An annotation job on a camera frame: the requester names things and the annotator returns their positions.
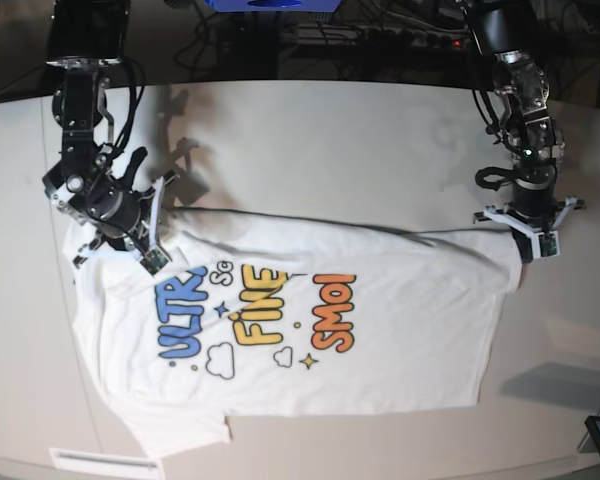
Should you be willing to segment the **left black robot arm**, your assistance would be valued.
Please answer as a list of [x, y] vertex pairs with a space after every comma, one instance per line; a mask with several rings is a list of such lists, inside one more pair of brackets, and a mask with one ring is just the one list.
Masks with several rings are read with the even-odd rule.
[[487, 134], [509, 152], [512, 162], [509, 168], [476, 172], [479, 188], [497, 192], [507, 187], [510, 199], [502, 208], [484, 208], [474, 219], [507, 226], [525, 264], [556, 257], [560, 225], [586, 203], [577, 196], [555, 197], [565, 142], [548, 108], [549, 82], [532, 55], [537, 18], [527, 1], [462, 1], [459, 7], [473, 39], [468, 59], [494, 60], [492, 94], [503, 110], [495, 111], [481, 83], [472, 91], [474, 103]]

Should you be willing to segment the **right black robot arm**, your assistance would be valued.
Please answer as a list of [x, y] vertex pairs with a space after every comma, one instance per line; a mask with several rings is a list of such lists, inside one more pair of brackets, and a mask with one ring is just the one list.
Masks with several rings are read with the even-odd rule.
[[[142, 69], [124, 54], [130, 4], [127, 1], [57, 1], [47, 49], [47, 63], [64, 71], [53, 95], [52, 113], [62, 129], [59, 161], [43, 185], [52, 206], [79, 225], [89, 224], [94, 237], [79, 247], [73, 264], [80, 267], [102, 245], [128, 254], [151, 275], [171, 260], [162, 247], [158, 224], [173, 171], [137, 191], [133, 184], [148, 152], [136, 149], [124, 173], [114, 162], [125, 152], [144, 86]], [[129, 103], [122, 128], [108, 109], [110, 80], [105, 70], [121, 66], [128, 81]]]

